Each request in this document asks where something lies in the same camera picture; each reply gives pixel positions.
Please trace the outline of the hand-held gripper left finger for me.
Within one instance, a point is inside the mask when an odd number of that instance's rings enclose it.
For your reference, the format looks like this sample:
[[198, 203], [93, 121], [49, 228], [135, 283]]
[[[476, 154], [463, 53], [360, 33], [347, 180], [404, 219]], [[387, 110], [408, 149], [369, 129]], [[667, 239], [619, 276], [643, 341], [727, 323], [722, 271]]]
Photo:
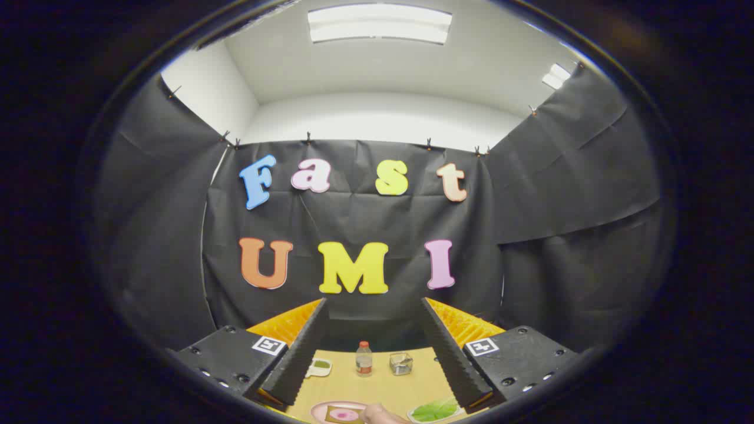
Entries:
[[298, 397], [328, 323], [329, 303], [321, 297], [254, 324], [226, 320], [168, 352], [231, 396], [286, 409]]

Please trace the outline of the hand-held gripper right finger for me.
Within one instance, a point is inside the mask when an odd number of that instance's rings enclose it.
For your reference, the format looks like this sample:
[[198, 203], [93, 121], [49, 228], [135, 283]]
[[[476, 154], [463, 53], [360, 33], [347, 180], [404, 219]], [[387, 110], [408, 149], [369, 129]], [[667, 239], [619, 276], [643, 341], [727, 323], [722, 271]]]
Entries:
[[467, 412], [549, 386], [578, 355], [530, 326], [504, 330], [428, 297], [421, 303], [426, 341]]

